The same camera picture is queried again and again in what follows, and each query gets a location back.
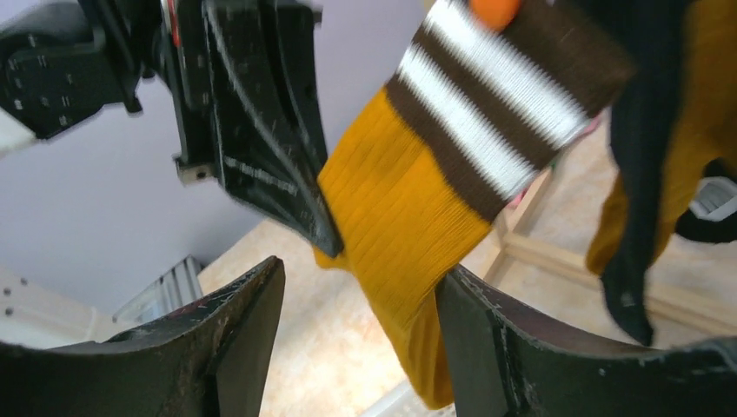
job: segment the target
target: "orange object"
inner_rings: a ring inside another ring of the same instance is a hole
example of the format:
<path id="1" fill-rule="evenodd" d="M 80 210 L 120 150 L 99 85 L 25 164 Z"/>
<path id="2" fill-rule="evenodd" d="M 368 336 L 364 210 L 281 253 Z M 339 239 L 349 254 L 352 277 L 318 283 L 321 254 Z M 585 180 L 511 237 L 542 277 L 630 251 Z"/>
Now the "orange object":
<path id="1" fill-rule="evenodd" d="M 468 4 L 491 30 L 503 30 L 515 18 L 521 0 L 469 0 Z"/>

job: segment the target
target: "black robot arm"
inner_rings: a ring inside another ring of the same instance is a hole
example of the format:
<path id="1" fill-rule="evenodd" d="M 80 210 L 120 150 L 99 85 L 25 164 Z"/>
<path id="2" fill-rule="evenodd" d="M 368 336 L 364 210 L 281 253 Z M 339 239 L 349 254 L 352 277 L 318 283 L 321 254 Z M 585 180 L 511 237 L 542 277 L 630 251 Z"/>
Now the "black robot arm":
<path id="1" fill-rule="evenodd" d="M 215 178 L 234 199 L 342 250 L 316 177 L 327 160 L 314 27 L 296 0 L 44 3 L 0 27 L 0 156 L 121 103 L 142 78 L 169 87 L 184 183 Z"/>

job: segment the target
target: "brown stripe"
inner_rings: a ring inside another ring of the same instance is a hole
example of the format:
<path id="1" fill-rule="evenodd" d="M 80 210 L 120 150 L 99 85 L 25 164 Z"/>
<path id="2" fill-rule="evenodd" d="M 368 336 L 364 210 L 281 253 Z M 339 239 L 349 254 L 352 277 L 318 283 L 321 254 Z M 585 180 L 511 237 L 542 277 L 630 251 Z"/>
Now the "brown stripe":
<path id="1" fill-rule="evenodd" d="M 581 103 L 589 117 L 611 104 L 633 76 L 627 53 L 565 1 L 525 0 L 502 32 Z"/>
<path id="2" fill-rule="evenodd" d="M 483 181 L 481 175 L 454 145 L 409 87 L 395 74 L 387 83 L 387 96 L 399 117 L 430 147 L 448 185 L 487 222 L 493 222 L 507 202 Z"/>
<path id="3" fill-rule="evenodd" d="M 448 52 L 437 36 L 424 28 L 415 35 L 438 68 L 466 98 L 494 125 L 499 134 L 536 169 L 544 169 L 557 155 L 545 140 L 505 104 L 491 89 Z"/>

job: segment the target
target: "gray wall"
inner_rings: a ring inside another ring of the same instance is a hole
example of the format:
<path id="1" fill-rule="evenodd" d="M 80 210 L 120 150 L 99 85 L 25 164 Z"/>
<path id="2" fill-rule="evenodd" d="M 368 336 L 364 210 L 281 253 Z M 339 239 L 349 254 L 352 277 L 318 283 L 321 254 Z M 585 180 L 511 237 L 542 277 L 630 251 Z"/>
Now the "gray wall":
<path id="1" fill-rule="evenodd" d="M 0 20 L 34 3 L 0 0 Z M 320 3 L 318 85 L 333 148 L 423 11 L 416 0 Z M 110 313 L 185 255 L 212 261 L 260 221 L 215 184 L 179 183 L 168 92 L 158 83 L 139 91 L 143 116 L 108 109 L 51 146 L 0 160 L 0 265 Z"/>

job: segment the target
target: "hanging clothing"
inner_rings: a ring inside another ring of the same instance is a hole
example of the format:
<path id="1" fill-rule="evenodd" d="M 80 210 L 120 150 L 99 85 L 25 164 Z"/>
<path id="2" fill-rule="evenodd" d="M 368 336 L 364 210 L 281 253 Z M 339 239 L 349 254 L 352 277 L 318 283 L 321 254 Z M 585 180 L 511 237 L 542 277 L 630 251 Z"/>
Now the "hanging clothing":
<path id="1" fill-rule="evenodd" d="M 415 391 L 453 401 L 435 286 L 634 72 L 567 6 L 527 0 L 501 33 L 438 0 L 319 175 L 361 284 Z"/>
<path id="2" fill-rule="evenodd" d="M 633 20 L 639 46 L 616 35 L 642 69 L 613 108 L 611 148 L 620 172 L 586 264 L 601 275 L 616 322 L 649 345 L 645 273 L 694 199 L 704 167 L 716 158 L 737 166 L 737 3 L 625 3 L 651 7 L 654 20 Z M 658 34 L 647 29 L 655 25 Z"/>
<path id="3" fill-rule="evenodd" d="M 704 169 L 694 200 L 675 223 L 675 233 L 703 243 L 737 241 L 737 176 L 723 160 Z"/>

